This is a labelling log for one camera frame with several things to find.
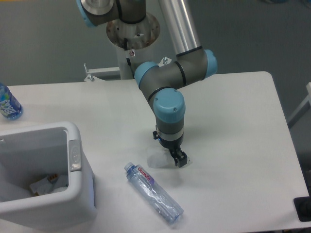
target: robotic arm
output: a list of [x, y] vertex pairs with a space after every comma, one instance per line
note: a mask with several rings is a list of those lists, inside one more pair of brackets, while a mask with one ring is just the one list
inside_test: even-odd
[[152, 45], [159, 32], [157, 20], [146, 13], [145, 0], [77, 0], [87, 25], [113, 20], [107, 26], [108, 37], [124, 49], [124, 59], [155, 114], [154, 139], [168, 148], [175, 165], [182, 167], [187, 164], [187, 155], [180, 148], [186, 107], [178, 89], [215, 74], [217, 61], [200, 44], [187, 0], [159, 0], [159, 3], [177, 57], [175, 62], [162, 67], [147, 58], [139, 59], [139, 51]]

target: transparent plastic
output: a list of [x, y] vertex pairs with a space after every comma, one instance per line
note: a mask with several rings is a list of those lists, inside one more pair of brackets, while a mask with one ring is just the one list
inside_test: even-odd
[[140, 165], [128, 163], [124, 169], [127, 171], [127, 179], [145, 197], [145, 199], [173, 225], [184, 210]]
[[16, 120], [23, 114], [23, 108], [9, 88], [0, 83], [0, 113], [9, 120]]

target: white trash bin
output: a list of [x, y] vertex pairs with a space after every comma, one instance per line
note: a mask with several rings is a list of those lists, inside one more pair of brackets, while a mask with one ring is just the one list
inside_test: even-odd
[[[65, 191], [34, 197], [29, 185], [68, 175]], [[59, 122], [0, 132], [0, 218], [49, 230], [94, 219], [93, 171], [76, 125]]]

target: blue joint cap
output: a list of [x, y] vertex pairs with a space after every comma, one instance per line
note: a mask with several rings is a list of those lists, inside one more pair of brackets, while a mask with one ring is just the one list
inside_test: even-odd
[[89, 27], [89, 28], [94, 28], [96, 27], [94, 24], [92, 24], [92, 22], [88, 19], [86, 13], [84, 12], [83, 8], [82, 8], [82, 5], [81, 5], [81, 0], [76, 0], [77, 2], [77, 5], [78, 5], [78, 8], [79, 8], [79, 11], [83, 17], [83, 20], [84, 22], [86, 23], [86, 25]]
[[139, 88], [140, 88], [140, 82], [142, 78], [144, 77], [145, 73], [147, 73], [147, 71], [150, 70], [152, 67], [158, 67], [157, 63], [144, 62], [143, 64], [137, 67], [135, 74], [134, 74], [134, 78]]
[[173, 89], [160, 90], [154, 99], [154, 113], [165, 123], [177, 123], [185, 116], [186, 105], [183, 95]]
[[214, 56], [214, 53], [211, 50], [204, 50], [207, 56], [207, 71], [205, 75], [205, 79], [209, 76], [212, 76], [213, 74], [216, 74], [218, 65], [217, 65], [217, 59]]

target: bottle cap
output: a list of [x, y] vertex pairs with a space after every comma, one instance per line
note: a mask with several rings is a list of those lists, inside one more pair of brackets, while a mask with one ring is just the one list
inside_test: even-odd
[[130, 169], [130, 167], [134, 166], [134, 164], [132, 162], [129, 162], [127, 165], [125, 165], [124, 170], [128, 171], [128, 169]]

